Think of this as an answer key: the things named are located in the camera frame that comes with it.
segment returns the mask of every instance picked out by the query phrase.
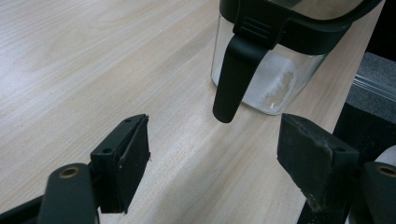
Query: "screw hole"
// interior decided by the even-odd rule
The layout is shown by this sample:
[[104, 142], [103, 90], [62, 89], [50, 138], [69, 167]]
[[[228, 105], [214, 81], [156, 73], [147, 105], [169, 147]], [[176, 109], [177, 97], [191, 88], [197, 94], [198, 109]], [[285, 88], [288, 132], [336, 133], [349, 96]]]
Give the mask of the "screw hole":
[[106, 153], [106, 154], [108, 154], [108, 153], [111, 153], [113, 151], [113, 149], [111, 149], [111, 148], [105, 148], [105, 149], [103, 149], [103, 153]]
[[69, 167], [69, 168], [62, 170], [59, 173], [59, 177], [62, 179], [71, 178], [71, 177], [77, 175], [78, 172], [79, 172], [79, 169], [77, 167]]
[[376, 169], [383, 175], [396, 177], [396, 171], [392, 168], [389, 168], [387, 166], [377, 166]]

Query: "pitcher handle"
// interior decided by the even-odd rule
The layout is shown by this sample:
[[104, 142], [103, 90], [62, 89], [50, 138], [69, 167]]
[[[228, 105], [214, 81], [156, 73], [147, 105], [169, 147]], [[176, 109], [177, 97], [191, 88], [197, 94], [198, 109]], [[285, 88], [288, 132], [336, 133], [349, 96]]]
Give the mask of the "pitcher handle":
[[268, 49], [234, 35], [225, 51], [213, 114], [221, 122], [233, 120], [250, 80]]

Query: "light wood grain surface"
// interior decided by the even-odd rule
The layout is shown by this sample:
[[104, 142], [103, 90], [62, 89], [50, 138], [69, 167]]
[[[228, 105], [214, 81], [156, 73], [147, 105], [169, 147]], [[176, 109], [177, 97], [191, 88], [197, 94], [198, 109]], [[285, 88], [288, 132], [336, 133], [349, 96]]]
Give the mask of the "light wood grain surface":
[[[357, 21], [288, 113], [332, 131], [382, 5]], [[102, 223], [295, 223], [276, 160], [280, 116], [215, 120], [218, 0], [0, 3], [0, 213], [146, 113], [151, 159], [127, 215]]]

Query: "transparent pitcher body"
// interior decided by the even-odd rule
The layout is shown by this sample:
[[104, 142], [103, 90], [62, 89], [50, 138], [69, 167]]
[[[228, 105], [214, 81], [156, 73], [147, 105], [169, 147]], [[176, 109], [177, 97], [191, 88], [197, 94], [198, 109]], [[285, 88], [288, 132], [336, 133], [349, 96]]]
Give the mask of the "transparent pitcher body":
[[[233, 23], [219, 16], [211, 78], [218, 85], [225, 50], [233, 37]], [[242, 100], [263, 113], [277, 115], [308, 83], [326, 55], [304, 55], [281, 45], [268, 51]]]

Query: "wooden table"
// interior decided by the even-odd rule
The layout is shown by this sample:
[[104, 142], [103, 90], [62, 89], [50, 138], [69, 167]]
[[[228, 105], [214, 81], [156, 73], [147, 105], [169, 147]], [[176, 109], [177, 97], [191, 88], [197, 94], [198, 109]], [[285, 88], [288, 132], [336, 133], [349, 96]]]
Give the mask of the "wooden table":
[[[288, 113], [332, 131], [382, 5], [357, 21]], [[103, 223], [295, 223], [280, 116], [212, 115], [218, 0], [0, 3], [0, 213], [146, 113], [151, 159], [127, 215]]]

